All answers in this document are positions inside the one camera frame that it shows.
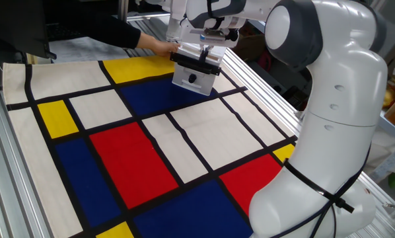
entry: yellow rectangle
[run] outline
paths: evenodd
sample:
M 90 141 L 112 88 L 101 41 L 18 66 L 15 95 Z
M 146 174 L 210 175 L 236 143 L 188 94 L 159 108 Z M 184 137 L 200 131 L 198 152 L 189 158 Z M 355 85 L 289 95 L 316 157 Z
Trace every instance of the yellow rectangle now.
M 113 59 L 103 63 L 115 83 L 174 73 L 174 62 L 160 56 Z
M 96 236 L 96 238 L 134 238 L 130 228 L 126 222 L 123 222 L 104 233 Z
M 295 147 L 292 144 L 289 144 L 274 151 L 274 155 L 277 156 L 281 162 L 284 162 L 285 159 L 290 159 L 293 150 L 295 150 Z
M 38 107 L 52 139 L 79 131 L 64 101 L 42 103 Z

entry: black sleeve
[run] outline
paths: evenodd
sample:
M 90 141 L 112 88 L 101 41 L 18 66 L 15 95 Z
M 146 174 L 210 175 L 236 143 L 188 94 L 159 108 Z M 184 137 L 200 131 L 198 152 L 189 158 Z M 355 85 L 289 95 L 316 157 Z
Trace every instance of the black sleeve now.
M 141 31 L 115 17 L 92 11 L 76 0 L 45 0 L 45 14 L 85 36 L 121 48 L 135 48 Z

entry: black cable tie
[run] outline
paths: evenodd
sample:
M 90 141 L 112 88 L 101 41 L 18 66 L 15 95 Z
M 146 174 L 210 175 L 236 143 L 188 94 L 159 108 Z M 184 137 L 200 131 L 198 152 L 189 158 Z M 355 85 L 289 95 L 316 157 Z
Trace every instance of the black cable tie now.
M 295 175 L 298 179 L 300 179 L 302 182 L 304 182 L 306 185 L 308 185 L 311 189 L 313 189 L 317 193 L 323 195 L 329 201 L 335 203 L 338 208 L 343 208 L 344 210 L 346 210 L 350 213 L 353 213 L 353 211 L 355 210 L 355 208 L 353 208 L 352 206 L 347 204 L 343 198 L 340 198 L 341 195 L 339 195 L 339 194 L 333 195 L 333 194 L 329 193 L 327 190 L 321 188 L 316 183 L 312 182 L 308 177 L 306 177 L 302 173 L 300 173 L 296 168 L 294 168 L 289 163 L 289 159 L 286 159 L 284 161 L 284 167 L 286 167 L 290 171 L 290 173 Z

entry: red rectangle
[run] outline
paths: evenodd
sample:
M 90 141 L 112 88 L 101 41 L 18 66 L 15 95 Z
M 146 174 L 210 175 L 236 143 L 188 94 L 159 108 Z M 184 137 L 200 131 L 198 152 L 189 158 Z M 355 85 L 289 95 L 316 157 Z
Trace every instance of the red rectangle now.
M 271 155 L 264 155 L 220 176 L 225 186 L 249 216 L 253 195 L 277 176 L 281 166 Z
M 178 187 L 136 122 L 90 138 L 128 208 Z

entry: wall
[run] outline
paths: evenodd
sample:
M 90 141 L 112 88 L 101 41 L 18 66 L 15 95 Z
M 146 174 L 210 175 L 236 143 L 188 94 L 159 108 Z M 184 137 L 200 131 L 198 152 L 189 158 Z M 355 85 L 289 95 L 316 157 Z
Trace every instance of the wall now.
M 379 55 L 385 57 L 395 45 L 395 0 L 387 0 L 377 9 L 387 21 L 387 36 Z

